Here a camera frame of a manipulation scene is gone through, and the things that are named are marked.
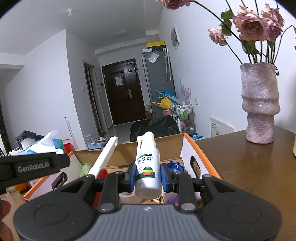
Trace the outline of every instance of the blue bottle cap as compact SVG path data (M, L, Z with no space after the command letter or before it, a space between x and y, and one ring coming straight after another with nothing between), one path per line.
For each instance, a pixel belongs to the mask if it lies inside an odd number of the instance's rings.
M184 167L181 166L180 162L170 161L169 163L167 163L167 166L170 172L184 172Z

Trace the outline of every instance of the ceiling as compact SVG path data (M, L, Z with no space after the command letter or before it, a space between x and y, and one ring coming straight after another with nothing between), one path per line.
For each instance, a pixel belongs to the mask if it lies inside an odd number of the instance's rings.
M22 0L0 20L0 53L25 55L63 29L94 50L145 38L158 30L162 7L155 0Z

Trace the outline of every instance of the human hand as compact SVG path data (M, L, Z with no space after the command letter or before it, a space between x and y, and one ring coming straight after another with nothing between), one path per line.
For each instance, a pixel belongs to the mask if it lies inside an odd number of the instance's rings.
M2 213L0 215L1 220L9 213L10 208L11 208L11 205L9 202L0 200L0 212L2 211ZM10 228L1 220L0 220L0 222L1 222L0 240L13 241L13 234L12 234Z

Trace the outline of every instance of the doorway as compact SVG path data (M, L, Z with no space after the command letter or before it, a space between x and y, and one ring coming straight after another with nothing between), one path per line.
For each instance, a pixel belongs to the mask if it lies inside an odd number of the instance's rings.
M145 119L136 59L109 64L102 70L113 124Z
M98 102L96 97L96 92L94 89L94 66L84 63L84 71L85 71L85 78L86 78L86 85L89 94L89 101L91 104L91 110L94 116L94 121L96 124L96 128L98 130L99 136L103 134L103 127L100 122L99 118L99 109L98 109Z

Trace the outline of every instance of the green bottle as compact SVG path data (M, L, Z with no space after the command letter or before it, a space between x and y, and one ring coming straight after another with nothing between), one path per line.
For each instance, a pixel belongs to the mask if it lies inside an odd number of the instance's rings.
M80 177L87 175L89 173L90 169L91 169L91 164L87 163L87 162L84 163L81 168Z

